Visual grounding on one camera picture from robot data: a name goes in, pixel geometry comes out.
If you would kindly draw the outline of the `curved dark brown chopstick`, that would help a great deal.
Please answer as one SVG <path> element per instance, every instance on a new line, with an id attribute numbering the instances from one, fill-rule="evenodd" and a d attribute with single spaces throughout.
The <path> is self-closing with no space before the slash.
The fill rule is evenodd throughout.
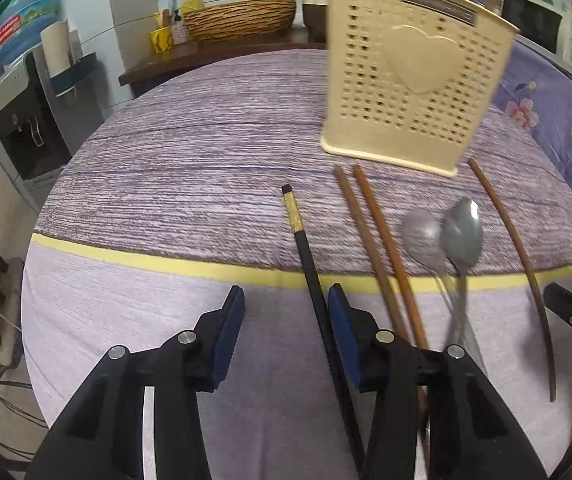
<path id="1" fill-rule="evenodd" d="M 470 157 L 468 159 L 468 166 L 479 180 L 480 184 L 484 188 L 484 191 L 486 191 L 487 196 L 490 198 L 496 212 L 500 216 L 507 234 L 510 237 L 510 240 L 512 241 L 517 252 L 521 266 L 524 268 L 525 276 L 530 288 L 532 299 L 534 301 L 534 307 L 536 307 L 536 312 L 538 312 L 538 319 L 545 348 L 546 366 L 548 367 L 548 396 L 550 397 L 550 402 L 553 403 L 557 398 L 555 356 L 550 323 L 548 322 L 548 315 L 546 314 L 546 307 L 538 280 L 536 279 L 536 274 L 534 273 L 524 243 L 522 243 L 519 233 L 517 232 L 512 219 L 510 219 L 510 214 L 503 205 L 498 192 L 495 191 L 495 188 L 493 188 L 493 185 L 486 177 L 475 159 Z"/>

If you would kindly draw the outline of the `shiny metal spoon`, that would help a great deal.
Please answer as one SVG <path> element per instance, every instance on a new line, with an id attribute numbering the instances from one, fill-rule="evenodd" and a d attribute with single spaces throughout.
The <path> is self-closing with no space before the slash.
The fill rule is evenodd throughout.
<path id="1" fill-rule="evenodd" d="M 467 274 L 478 263 L 484 231 L 479 217 L 479 206 L 470 198 L 462 198 L 453 205 L 442 220 L 440 245 L 457 272 L 458 302 L 455 307 L 453 338 L 455 344 L 464 342 L 467 322 Z"/>

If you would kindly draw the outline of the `black gold-tipped chopstick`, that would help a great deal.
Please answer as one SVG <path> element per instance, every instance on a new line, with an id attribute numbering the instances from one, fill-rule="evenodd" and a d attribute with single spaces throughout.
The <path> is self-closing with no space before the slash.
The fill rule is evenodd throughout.
<path id="1" fill-rule="evenodd" d="M 333 379 L 333 388 L 335 388 L 343 426 L 347 433 L 352 460 L 356 472 L 360 474 L 364 465 L 365 451 L 361 434 L 359 433 L 359 424 L 357 423 L 347 378 L 345 378 L 339 350 L 335 336 L 333 336 L 333 326 L 331 326 L 326 298 L 317 274 L 314 257 L 309 241 L 307 240 L 307 233 L 304 229 L 303 220 L 292 186 L 290 184 L 284 184 L 281 187 L 281 195 L 283 196 L 288 221 L 293 236 L 295 237 L 295 244 L 297 245 L 302 271 L 305 281 L 307 282 L 307 289 L 311 297 L 319 333 L 321 334 L 329 372 L 331 379 Z"/>

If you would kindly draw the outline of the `dark brown wooden chopstick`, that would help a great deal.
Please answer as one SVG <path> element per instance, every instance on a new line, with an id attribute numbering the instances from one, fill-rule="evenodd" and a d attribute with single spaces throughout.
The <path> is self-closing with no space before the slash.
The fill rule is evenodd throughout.
<path id="1" fill-rule="evenodd" d="M 393 292 L 393 288 L 389 282 L 386 268 L 380 258 L 374 237 L 371 235 L 371 230 L 367 226 L 361 206 L 359 206 L 359 203 L 357 202 L 355 194 L 352 190 L 352 186 L 340 166 L 333 166 L 333 174 L 336 177 L 339 188 L 341 189 L 345 202 L 347 203 L 356 229 L 359 231 L 359 237 L 361 237 L 366 255 L 369 262 L 371 263 L 371 267 L 373 268 L 383 302 L 386 304 L 388 309 L 392 327 L 394 328 L 394 331 L 403 339 L 405 339 L 407 342 L 411 342 L 411 335 L 408 333 L 404 318 L 400 311 L 399 305 L 397 304 L 397 296 L 395 296 L 395 293 Z"/>

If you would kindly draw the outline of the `reddish brown wooden chopstick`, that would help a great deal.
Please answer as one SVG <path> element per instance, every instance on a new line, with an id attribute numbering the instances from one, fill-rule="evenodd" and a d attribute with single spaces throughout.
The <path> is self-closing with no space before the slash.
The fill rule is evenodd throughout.
<path id="1" fill-rule="evenodd" d="M 401 296 L 405 304 L 409 325 L 411 325 L 415 342 L 419 348 L 428 349 L 429 342 L 426 330 L 425 327 L 423 327 L 423 320 L 421 319 L 415 295 L 405 271 L 401 254 L 399 249 L 397 249 L 397 243 L 392 236 L 386 218 L 379 207 L 375 193 L 371 189 L 371 185 L 369 185 L 362 167 L 354 165 L 352 171 L 353 177 L 356 180 L 357 185 L 359 185 L 359 189 L 362 192 L 368 210 L 373 217 L 382 245 L 386 249 L 394 276 L 397 279 L 397 284 L 399 284 Z"/>

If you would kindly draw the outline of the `purple floral cloth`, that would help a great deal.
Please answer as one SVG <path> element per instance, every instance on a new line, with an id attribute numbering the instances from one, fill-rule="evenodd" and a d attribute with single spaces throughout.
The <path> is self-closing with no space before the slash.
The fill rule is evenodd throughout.
<path id="1" fill-rule="evenodd" d="M 572 79 L 516 41 L 492 103 L 530 133 L 572 191 Z"/>

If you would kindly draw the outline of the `dull grey metal spoon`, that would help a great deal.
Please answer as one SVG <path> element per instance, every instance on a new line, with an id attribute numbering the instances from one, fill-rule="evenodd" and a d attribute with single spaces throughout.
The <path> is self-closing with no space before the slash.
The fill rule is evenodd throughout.
<path id="1" fill-rule="evenodd" d="M 457 285 L 460 280 L 453 281 L 446 270 L 446 254 L 440 244 L 441 226 L 437 219 L 426 209 L 412 209 L 402 222 L 403 246 L 416 262 L 435 275 L 443 287 L 446 307 L 451 313 L 451 321 L 446 335 L 446 344 L 459 344 L 463 347 L 487 373 L 484 357 L 479 348 L 478 340 L 468 316 L 463 314 L 463 305 Z"/>

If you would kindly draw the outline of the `white microwave oven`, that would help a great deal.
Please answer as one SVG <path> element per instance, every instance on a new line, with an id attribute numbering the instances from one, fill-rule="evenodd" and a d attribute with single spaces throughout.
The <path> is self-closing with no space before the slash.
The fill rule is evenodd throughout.
<path id="1" fill-rule="evenodd" d="M 501 16 L 519 28 L 520 42 L 572 72 L 572 12 L 540 0 L 503 0 Z"/>

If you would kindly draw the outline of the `beige plastic utensil holder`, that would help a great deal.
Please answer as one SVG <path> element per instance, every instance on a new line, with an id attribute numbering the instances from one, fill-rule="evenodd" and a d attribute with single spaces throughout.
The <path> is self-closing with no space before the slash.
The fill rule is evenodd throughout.
<path id="1" fill-rule="evenodd" d="M 518 29 L 469 0 L 328 0 L 330 153 L 453 178 Z"/>

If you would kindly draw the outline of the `purple striped tablecloth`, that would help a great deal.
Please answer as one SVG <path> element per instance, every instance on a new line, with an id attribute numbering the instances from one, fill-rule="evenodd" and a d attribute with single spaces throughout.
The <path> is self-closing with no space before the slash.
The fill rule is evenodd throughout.
<path id="1" fill-rule="evenodd" d="M 353 460 L 281 198 L 291 185 L 317 272 L 354 307 L 389 318 L 324 152 L 326 55 L 244 56 L 178 76 L 130 102 L 80 148 L 48 196 L 26 257 L 26 364 L 53 422 L 110 347 L 156 348 L 219 308 L 246 315 L 220 388 L 200 396 L 216 479 L 351 479 Z M 468 312 L 489 379 L 547 470 L 572 438 L 572 331 L 551 318 L 548 386 L 536 308 L 514 245 L 472 173 L 491 181 L 541 282 L 572 290 L 572 192 L 532 139 L 490 108 L 455 178 L 364 162 L 393 233 L 408 211 L 478 203 L 484 253 Z"/>

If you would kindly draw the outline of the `water dispenser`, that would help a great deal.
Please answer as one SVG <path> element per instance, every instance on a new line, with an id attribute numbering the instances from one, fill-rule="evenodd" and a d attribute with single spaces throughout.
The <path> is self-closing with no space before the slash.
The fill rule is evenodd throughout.
<path id="1" fill-rule="evenodd" d="M 61 170 L 102 123 L 92 79 L 57 96 L 42 47 L 0 78 L 0 144 L 24 181 Z"/>

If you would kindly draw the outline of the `yellow mug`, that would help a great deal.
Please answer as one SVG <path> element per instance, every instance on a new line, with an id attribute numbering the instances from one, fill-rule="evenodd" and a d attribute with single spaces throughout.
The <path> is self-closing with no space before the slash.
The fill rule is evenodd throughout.
<path id="1" fill-rule="evenodd" d="M 156 53 L 167 52 L 173 47 L 172 29 L 170 26 L 152 30 L 149 37 L 152 49 Z"/>

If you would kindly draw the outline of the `woven basket sink basin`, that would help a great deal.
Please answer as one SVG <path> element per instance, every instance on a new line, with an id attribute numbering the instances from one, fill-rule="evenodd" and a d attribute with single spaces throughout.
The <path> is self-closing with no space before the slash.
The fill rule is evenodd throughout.
<path id="1" fill-rule="evenodd" d="M 205 6 L 183 18 L 194 41 L 227 41 L 283 32 L 291 27 L 295 0 L 243 0 Z"/>

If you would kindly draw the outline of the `blue water jug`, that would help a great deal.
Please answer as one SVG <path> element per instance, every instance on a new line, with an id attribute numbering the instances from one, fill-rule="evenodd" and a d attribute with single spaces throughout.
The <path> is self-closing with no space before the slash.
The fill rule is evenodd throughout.
<path id="1" fill-rule="evenodd" d="M 0 0 L 0 76 L 60 18 L 60 0 Z"/>

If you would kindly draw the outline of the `yellow soap dispenser bottle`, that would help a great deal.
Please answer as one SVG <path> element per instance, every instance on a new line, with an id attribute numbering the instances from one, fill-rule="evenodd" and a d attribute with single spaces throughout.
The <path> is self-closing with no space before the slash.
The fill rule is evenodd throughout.
<path id="1" fill-rule="evenodd" d="M 184 0 L 179 6 L 179 11 L 181 11 L 182 16 L 187 14 L 197 12 L 205 7 L 203 0 Z"/>

